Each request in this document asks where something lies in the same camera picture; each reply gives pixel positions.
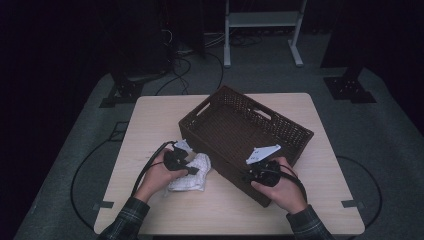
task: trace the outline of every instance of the white metal frame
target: white metal frame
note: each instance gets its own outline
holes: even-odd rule
[[[303,67],[303,61],[297,50],[297,40],[302,25],[307,0],[302,0],[299,11],[288,12],[242,12],[230,13],[230,0],[225,6],[225,45],[224,67],[231,67],[230,28],[232,27],[274,27],[294,26],[293,39],[288,40],[297,67]]]

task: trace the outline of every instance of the brown basket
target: brown basket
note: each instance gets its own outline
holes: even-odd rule
[[[194,152],[207,154],[219,174],[264,207],[271,200],[242,179],[250,169],[246,160],[253,148],[279,144],[281,149],[270,157],[284,156],[294,166],[314,135],[227,86],[188,113],[179,127]]]

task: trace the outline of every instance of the forearm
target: forearm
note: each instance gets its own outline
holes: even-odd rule
[[[334,239],[331,233],[327,230],[324,224],[319,219],[311,205],[296,214],[287,214],[293,233],[296,239]]]
[[[99,240],[137,239],[150,207],[137,198],[129,198],[115,221],[97,237]]]

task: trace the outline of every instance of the towel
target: towel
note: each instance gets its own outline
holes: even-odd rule
[[[211,169],[211,161],[208,155],[198,153],[187,166],[198,168],[199,171],[196,175],[187,175],[172,181],[168,185],[169,191],[205,191],[206,174]]]

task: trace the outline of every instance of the person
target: person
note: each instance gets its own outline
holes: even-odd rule
[[[171,181],[188,174],[185,169],[169,171],[164,164],[161,164],[166,151],[171,150],[165,148],[154,159],[134,196],[127,200],[115,221],[99,234],[98,240],[136,240],[143,219],[150,209],[147,205],[150,197],[165,188]],[[281,171],[290,175],[295,174],[284,157],[273,160],[285,166],[280,167]],[[300,189],[290,180],[281,178],[274,187],[264,186],[254,181],[251,185],[273,200],[280,208],[288,211],[286,217],[296,239],[334,239],[312,206],[306,203]]]

